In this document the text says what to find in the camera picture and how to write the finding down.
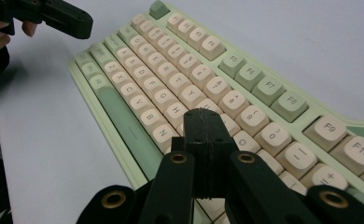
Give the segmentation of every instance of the mechanical keyboard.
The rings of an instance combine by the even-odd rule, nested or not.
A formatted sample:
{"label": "mechanical keyboard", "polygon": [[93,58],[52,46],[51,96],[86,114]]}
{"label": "mechanical keyboard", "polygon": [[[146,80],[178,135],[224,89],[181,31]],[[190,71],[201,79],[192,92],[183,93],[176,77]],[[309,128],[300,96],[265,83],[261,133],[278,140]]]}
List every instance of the mechanical keyboard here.
{"label": "mechanical keyboard", "polygon": [[[332,185],[364,202],[364,122],[341,117],[169,4],[132,15],[68,68],[136,189],[184,134],[184,113],[203,107],[291,189]],[[194,222],[228,223],[223,205],[196,200]]]}

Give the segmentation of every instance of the light green keyboard frame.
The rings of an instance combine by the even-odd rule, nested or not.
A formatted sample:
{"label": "light green keyboard frame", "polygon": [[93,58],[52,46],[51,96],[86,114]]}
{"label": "light green keyboard frame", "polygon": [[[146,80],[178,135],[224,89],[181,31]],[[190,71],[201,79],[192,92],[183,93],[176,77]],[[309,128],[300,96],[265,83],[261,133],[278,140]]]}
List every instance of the light green keyboard frame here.
{"label": "light green keyboard frame", "polygon": [[[188,50],[188,52],[195,54],[195,56],[199,60],[209,65],[211,69],[213,69],[215,74],[217,74],[217,76],[226,79],[231,87],[241,92],[250,104],[260,107],[267,114],[271,121],[281,124],[290,133],[295,141],[302,142],[304,145],[310,148],[314,152],[314,154],[316,154],[319,161],[328,164],[337,172],[339,172],[342,176],[344,176],[349,183],[348,191],[355,195],[357,198],[359,198],[362,202],[364,202],[364,182],[303,134],[303,131],[319,117],[332,115],[344,122],[348,129],[348,135],[360,135],[364,137],[364,122],[349,120],[340,116],[327,106],[317,101],[315,98],[308,95],[306,92],[300,90],[281,76],[277,75],[275,72],[271,71],[266,65],[256,61],[248,54],[238,50],[238,48],[233,46],[227,40],[222,39],[219,35],[216,35],[215,33],[206,29],[204,25],[189,17],[189,15],[186,15],[185,13],[181,12],[180,10],[169,4],[166,4],[166,6],[170,9],[170,12],[158,20],[153,19],[148,13],[144,13],[144,15],[147,17],[147,19],[152,20],[157,26],[162,28],[162,30],[166,34],[173,37],[175,40],[178,40],[178,44],[182,45],[185,49]],[[231,77],[226,75],[218,68],[221,60],[223,59],[222,55],[212,62],[209,62],[204,58],[204,56],[198,53],[190,45],[180,40],[177,35],[168,30],[166,28],[167,20],[169,16],[171,16],[175,12],[181,13],[186,19],[190,19],[194,21],[197,25],[206,29],[210,35],[219,38],[223,42],[223,45],[226,49],[233,49],[235,51],[238,51],[241,55],[245,56],[245,59],[248,62],[251,62],[252,64],[260,67],[262,69],[262,73],[265,76],[279,80],[284,85],[286,90],[294,90],[295,92],[300,94],[302,97],[305,98],[308,104],[308,109],[293,122],[289,123],[285,121],[277,113],[275,113],[272,109],[265,105],[261,100],[254,96],[251,92],[247,91],[244,87],[242,87],[240,84],[238,84],[236,81],[234,81]],[[144,185],[148,179],[152,179],[156,174],[157,168],[162,158],[162,154],[153,143],[149,143],[152,142],[150,136],[141,127],[138,119],[130,111],[129,107],[125,104],[121,96],[119,96],[119,98],[118,96],[116,96],[119,95],[116,89],[114,91],[106,90],[102,92],[97,92],[97,96],[95,92],[91,89],[91,86],[89,85],[88,81],[86,80],[80,69],[78,68],[75,60],[72,60],[68,64],[68,68],[82,96],[87,102],[87,105],[89,106],[92,114],[97,120],[98,125],[103,131],[107,142],[113,149],[121,167],[124,169],[124,172],[131,181],[133,187],[137,189],[140,186]],[[138,153],[137,151],[141,148],[145,149],[142,150],[145,151],[145,153],[137,155],[141,153]],[[146,157],[149,154],[151,154],[152,158],[148,161],[148,164],[137,164],[136,160],[140,161],[142,158]]]}

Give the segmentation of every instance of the spacebar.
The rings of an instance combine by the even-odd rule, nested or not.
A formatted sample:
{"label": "spacebar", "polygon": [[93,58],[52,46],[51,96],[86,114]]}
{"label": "spacebar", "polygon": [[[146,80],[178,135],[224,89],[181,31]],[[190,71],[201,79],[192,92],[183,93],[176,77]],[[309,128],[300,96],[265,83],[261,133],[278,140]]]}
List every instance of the spacebar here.
{"label": "spacebar", "polygon": [[97,93],[97,97],[147,179],[153,179],[162,154],[150,135],[115,89],[104,88]]}

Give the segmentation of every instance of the white desk surface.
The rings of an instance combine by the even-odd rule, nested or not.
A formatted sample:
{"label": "white desk surface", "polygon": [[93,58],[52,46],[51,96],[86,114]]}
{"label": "white desk surface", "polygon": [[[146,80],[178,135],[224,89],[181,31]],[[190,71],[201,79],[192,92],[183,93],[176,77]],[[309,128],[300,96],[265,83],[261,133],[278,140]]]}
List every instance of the white desk surface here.
{"label": "white desk surface", "polygon": [[[0,83],[0,139],[15,223],[75,223],[91,197],[129,186],[67,63],[152,1],[78,1],[94,19],[76,40],[46,25],[17,34]],[[364,120],[364,1],[170,0],[296,86]]]}

